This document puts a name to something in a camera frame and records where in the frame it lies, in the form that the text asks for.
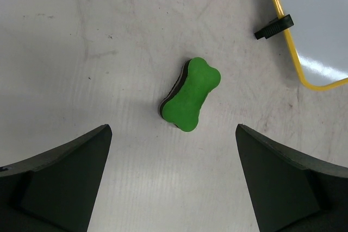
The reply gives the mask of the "green whiteboard eraser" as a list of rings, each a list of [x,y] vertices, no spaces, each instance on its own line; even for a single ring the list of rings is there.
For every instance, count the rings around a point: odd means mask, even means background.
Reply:
[[[203,58],[187,60],[173,88],[159,106],[160,116],[184,132],[193,131],[207,96],[220,81],[220,72]]]

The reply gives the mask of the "white whiteboard with yellow frame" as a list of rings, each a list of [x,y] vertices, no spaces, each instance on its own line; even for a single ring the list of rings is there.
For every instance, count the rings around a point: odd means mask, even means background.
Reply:
[[[300,82],[315,91],[347,84],[347,0],[272,0]]]

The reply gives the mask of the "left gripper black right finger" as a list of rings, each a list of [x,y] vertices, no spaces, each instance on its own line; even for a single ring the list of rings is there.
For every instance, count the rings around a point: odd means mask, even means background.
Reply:
[[[260,231],[347,231],[346,167],[243,124],[235,137]]]

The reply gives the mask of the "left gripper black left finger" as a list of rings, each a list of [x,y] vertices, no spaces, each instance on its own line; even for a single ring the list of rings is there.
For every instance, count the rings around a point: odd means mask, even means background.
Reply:
[[[111,145],[109,125],[1,167],[1,231],[87,231]]]

